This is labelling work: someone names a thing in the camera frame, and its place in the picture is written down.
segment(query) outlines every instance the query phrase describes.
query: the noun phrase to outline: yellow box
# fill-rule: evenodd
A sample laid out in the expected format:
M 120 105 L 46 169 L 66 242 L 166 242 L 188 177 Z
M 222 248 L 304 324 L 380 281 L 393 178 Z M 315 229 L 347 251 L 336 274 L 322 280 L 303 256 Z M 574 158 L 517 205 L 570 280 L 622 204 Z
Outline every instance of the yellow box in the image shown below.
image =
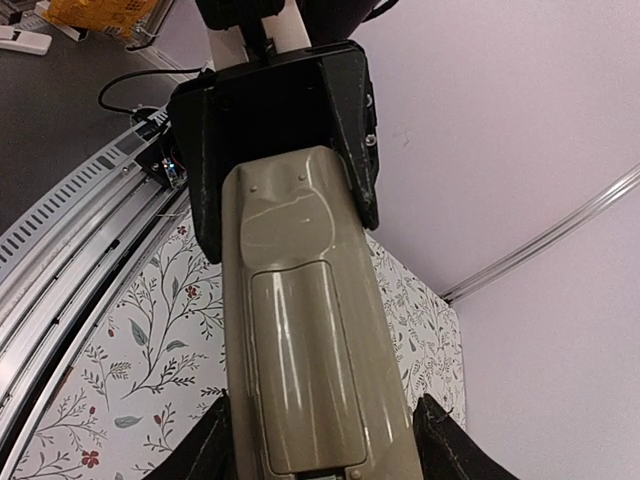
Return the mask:
M 47 20 L 72 27 L 131 36 L 131 28 L 158 0 L 51 0 Z

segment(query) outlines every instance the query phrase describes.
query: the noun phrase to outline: screw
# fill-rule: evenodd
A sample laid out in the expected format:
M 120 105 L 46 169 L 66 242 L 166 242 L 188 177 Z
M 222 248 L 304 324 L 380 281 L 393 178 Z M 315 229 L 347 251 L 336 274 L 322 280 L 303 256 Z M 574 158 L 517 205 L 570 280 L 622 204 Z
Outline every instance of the screw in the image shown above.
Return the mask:
M 373 133 L 370 133 L 365 137 L 364 143 L 369 148 L 375 147 L 376 144 L 378 143 L 378 138 Z

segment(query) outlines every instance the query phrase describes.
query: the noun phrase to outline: metal rail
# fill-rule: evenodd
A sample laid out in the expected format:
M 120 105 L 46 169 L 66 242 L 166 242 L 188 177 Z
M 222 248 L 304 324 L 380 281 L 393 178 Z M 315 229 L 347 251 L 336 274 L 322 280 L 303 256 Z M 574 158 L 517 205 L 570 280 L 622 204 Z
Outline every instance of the metal rail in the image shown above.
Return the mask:
M 453 304 L 486 287 L 600 215 L 639 184 L 640 164 L 547 231 L 440 296 L 449 304 Z
M 0 479 L 11 478 L 83 341 L 179 220 L 159 214 L 188 204 L 132 162 L 146 145 L 131 129 L 0 237 Z

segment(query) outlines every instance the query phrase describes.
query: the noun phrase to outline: remote control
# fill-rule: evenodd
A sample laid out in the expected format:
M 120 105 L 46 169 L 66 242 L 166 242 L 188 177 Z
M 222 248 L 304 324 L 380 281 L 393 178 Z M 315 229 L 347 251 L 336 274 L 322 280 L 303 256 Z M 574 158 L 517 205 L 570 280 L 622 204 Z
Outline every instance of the remote control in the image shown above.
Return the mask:
M 11 28 L 0 27 L 0 50 L 13 50 L 15 52 L 31 53 L 33 55 L 45 55 L 51 46 L 51 37 L 42 33 L 25 32 Z

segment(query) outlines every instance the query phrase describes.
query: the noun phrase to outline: gray floor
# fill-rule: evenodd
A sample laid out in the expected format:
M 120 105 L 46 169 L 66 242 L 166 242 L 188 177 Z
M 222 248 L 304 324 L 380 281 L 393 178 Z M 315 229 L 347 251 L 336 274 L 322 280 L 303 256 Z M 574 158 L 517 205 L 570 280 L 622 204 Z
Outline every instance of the gray floor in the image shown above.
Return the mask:
M 57 30 L 36 57 L 0 50 L 0 234 L 75 167 L 129 127 L 126 115 L 102 110 L 96 96 L 118 75 L 153 68 L 103 35 L 75 43 Z M 175 83 L 134 79 L 110 103 L 163 105 Z

